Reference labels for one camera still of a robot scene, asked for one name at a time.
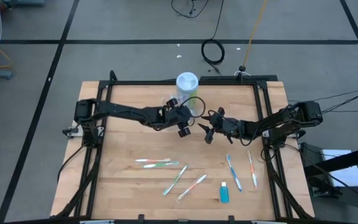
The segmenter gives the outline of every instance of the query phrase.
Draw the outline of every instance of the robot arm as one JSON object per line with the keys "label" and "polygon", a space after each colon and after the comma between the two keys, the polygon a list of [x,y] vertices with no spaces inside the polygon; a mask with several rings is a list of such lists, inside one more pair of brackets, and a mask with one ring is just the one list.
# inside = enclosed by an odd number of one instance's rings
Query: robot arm
{"label": "robot arm", "polygon": [[193,115],[187,106],[177,104],[176,99],[171,99],[164,106],[134,108],[95,99],[80,100],[76,104],[74,120],[83,128],[83,144],[87,147],[97,146],[96,122],[107,116],[138,121],[156,131],[177,125],[182,138],[190,134],[187,126]]}
{"label": "robot arm", "polygon": [[225,135],[229,142],[232,143],[232,138],[252,141],[266,131],[270,143],[278,144],[285,142],[288,135],[300,128],[317,126],[323,122],[320,106],[314,101],[289,105],[277,113],[256,122],[225,118],[223,108],[219,108],[218,112],[208,111],[208,114],[209,116],[202,118],[208,120],[212,128],[198,124],[206,131],[204,140],[208,144],[211,144],[214,133]]}

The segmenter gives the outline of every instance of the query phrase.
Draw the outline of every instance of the concrete floor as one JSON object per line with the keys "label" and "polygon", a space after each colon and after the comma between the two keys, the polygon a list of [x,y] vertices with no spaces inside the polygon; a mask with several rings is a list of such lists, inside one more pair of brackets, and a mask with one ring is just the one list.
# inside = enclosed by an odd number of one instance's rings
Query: concrete floor
{"label": "concrete floor", "polygon": [[[15,8],[5,13],[3,39],[59,40],[73,1],[47,0],[45,7]],[[196,1],[197,10],[204,2]],[[347,4],[358,25],[358,1],[349,0]],[[176,5],[186,8],[185,1],[181,4],[177,0]],[[261,6],[262,1],[257,0],[226,1],[216,38],[248,39]],[[6,221],[49,216],[67,144],[61,130],[71,125],[81,82],[105,80],[111,69],[120,80],[162,80],[184,71],[199,77],[214,75],[201,57],[200,44],[180,44],[180,39],[210,38],[219,7],[220,0],[210,0],[198,18],[186,19],[178,17],[166,0],[79,1],[68,40],[175,39],[178,43],[64,45]],[[268,1],[255,38],[357,40],[339,0]],[[58,41],[55,43],[1,44],[14,62],[14,78],[0,79],[0,206],[57,50]],[[222,74],[232,75],[242,63],[247,46],[224,47],[226,58],[218,67]],[[219,54],[214,46],[206,47],[207,55],[215,52]],[[5,63],[0,55],[0,65]],[[247,71],[278,75],[291,100],[358,90],[358,44],[255,44]],[[320,104],[324,109],[348,97]],[[358,100],[341,109],[358,110]],[[324,123],[309,129],[301,141],[357,150],[358,113],[328,113]],[[322,220],[358,223],[358,208],[323,198],[314,198],[313,205]]]}

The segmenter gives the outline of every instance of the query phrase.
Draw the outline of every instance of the green toothbrush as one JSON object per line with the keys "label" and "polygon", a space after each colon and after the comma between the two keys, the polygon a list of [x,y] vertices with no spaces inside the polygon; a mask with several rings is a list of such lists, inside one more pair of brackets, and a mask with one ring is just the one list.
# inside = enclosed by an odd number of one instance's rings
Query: green toothbrush
{"label": "green toothbrush", "polygon": [[163,167],[163,166],[177,165],[177,164],[179,164],[178,161],[173,161],[173,162],[166,162],[166,163],[159,163],[159,164],[144,165],[143,168]]}
{"label": "green toothbrush", "polygon": [[185,165],[184,168],[180,171],[180,173],[175,177],[175,180],[173,181],[173,184],[171,185],[171,187],[164,190],[164,192],[162,193],[163,196],[166,196],[169,193],[169,191],[173,188],[173,186],[178,182],[181,175],[185,172],[186,168],[187,168],[187,165]]}

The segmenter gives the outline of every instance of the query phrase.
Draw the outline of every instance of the wooden table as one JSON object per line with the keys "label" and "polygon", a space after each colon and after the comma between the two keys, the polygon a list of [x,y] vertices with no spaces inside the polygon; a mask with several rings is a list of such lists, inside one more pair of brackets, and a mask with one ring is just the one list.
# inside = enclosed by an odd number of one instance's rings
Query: wooden table
{"label": "wooden table", "polygon": [[[161,106],[170,95],[176,93],[174,85],[114,85],[112,89],[112,102],[139,108]],[[95,98],[97,90],[98,82],[84,82],[79,99]],[[282,82],[268,82],[268,92],[273,112],[287,105]],[[227,117],[258,120],[251,86],[201,85],[198,96],[205,100],[207,110],[217,110],[222,106]],[[266,116],[261,90],[260,97]],[[196,123],[208,124],[200,118]],[[144,214],[148,220],[227,220],[229,215],[234,215],[236,220],[274,220],[266,165],[260,158],[263,148],[260,138],[244,147],[238,140],[230,144],[223,135],[215,134],[209,145],[204,142],[205,132],[197,125],[190,127],[191,135],[185,138],[180,138],[177,131],[178,128],[174,127],[156,132],[135,121],[108,118],[92,218],[137,219],[139,214]],[[292,139],[287,143],[297,146]],[[68,141],[65,160],[80,144],[80,138]],[[247,149],[254,160],[257,189],[253,186]],[[281,149],[281,153],[288,189],[306,212],[314,216],[299,153],[290,147]],[[232,157],[243,192],[236,187],[226,154]],[[76,192],[84,156],[85,150],[82,150],[64,168],[51,215],[60,212]],[[161,169],[143,169],[141,164],[134,161],[140,158],[171,158],[180,161],[180,164]],[[187,171],[171,192],[163,197],[162,192],[170,186],[185,164],[189,165]],[[176,203],[178,195],[203,174],[208,175],[204,182],[186,195],[181,204]],[[231,201],[228,204],[219,202],[219,188],[224,181],[229,187]],[[281,215],[284,217],[282,195],[277,189]],[[83,201],[81,214],[85,214],[88,192]]]}

